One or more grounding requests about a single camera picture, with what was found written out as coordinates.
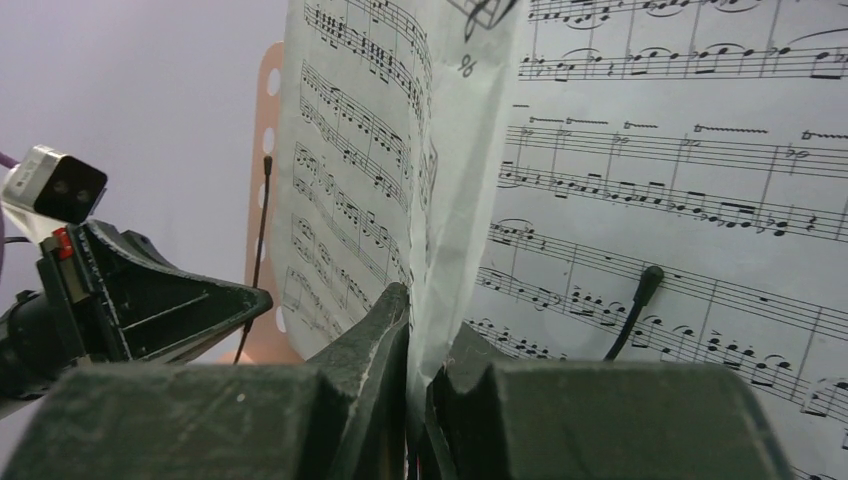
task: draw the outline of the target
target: sheet music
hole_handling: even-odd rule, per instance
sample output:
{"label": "sheet music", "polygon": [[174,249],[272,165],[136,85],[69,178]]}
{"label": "sheet music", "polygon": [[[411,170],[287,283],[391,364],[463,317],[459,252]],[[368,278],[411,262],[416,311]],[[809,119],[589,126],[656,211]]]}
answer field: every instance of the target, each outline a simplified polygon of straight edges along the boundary
{"label": "sheet music", "polygon": [[848,4],[531,0],[466,320],[523,358],[713,362],[848,480]]}
{"label": "sheet music", "polygon": [[305,358],[410,286],[423,411],[470,299],[514,86],[517,0],[290,2],[271,251]]}

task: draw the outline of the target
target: white wall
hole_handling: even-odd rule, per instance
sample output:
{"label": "white wall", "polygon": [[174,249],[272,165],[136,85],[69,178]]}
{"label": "white wall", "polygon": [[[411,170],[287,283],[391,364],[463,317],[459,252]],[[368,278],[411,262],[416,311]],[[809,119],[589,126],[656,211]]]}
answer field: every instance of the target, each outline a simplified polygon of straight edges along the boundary
{"label": "white wall", "polygon": [[[43,143],[97,166],[109,175],[97,218],[185,270],[241,281],[257,71],[286,6],[0,1],[0,151]],[[6,249],[0,311],[40,289],[35,260],[30,245]],[[31,410],[0,421],[0,469]]]}

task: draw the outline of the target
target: hole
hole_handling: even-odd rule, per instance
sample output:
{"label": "hole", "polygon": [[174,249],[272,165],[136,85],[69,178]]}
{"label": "hole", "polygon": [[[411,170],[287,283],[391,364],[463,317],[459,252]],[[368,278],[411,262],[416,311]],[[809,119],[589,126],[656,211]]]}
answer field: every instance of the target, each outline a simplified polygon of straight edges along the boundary
{"label": "hole", "polygon": [[[253,244],[253,251],[255,252],[258,247],[259,247],[259,239],[257,238],[256,242]],[[265,243],[262,243],[262,250],[259,252],[259,261],[260,262],[265,261]]]}
{"label": "hole", "polygon": [[268,74],[268,95],[272,97],[280,93],[280,69],[275,68]]}
{"label": "hole", "polygon": [[263,200],[265,200],[265,182],[262,182],[262,185],[259,185],[259,197],[256,200],[259,203],[259,208],[262,208]]}
{"label": "hole", "polygon": [[262,135],[262,150],[265,153],[271,153],[274,150],[274,129],[268,127],[265,129],[265,134]]}
{"label": "hole", "polygon": [[283,319],[283,307],[277,307],[274,312],[274,317],[277,320],[277,330],[286,333],[286,322]]}

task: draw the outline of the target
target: robotic hand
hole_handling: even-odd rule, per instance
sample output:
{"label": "robotic hand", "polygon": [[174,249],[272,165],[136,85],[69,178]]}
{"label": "robotic hand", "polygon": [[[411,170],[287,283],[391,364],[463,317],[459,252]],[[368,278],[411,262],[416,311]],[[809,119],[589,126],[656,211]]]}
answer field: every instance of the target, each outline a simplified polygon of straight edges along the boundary
{"label": "robotic hand", "polygon": [[44,289],[0,317],[0,418],[75,366],[185,363],[271,308],[265,291],[184,272],[144,235],[86,220],[99,170],[44,146],[12,167],[2,206],[39,245]]}

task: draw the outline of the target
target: repeat symbol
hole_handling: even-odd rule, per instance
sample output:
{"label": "repeat symbol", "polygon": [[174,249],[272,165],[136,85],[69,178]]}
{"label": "repeat symbol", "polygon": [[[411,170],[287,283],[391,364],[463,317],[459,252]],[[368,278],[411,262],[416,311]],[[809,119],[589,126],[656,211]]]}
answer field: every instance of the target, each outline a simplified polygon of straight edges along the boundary
{"label": "repeat symbol", "polygon": [[464,78],[468,78],[474,73],[474,65],[477,65],[477,61],[471,61],[471,55],[465,55],[462,57],[462,65],[457,68],[457,71],[462,70],[462,76]]}

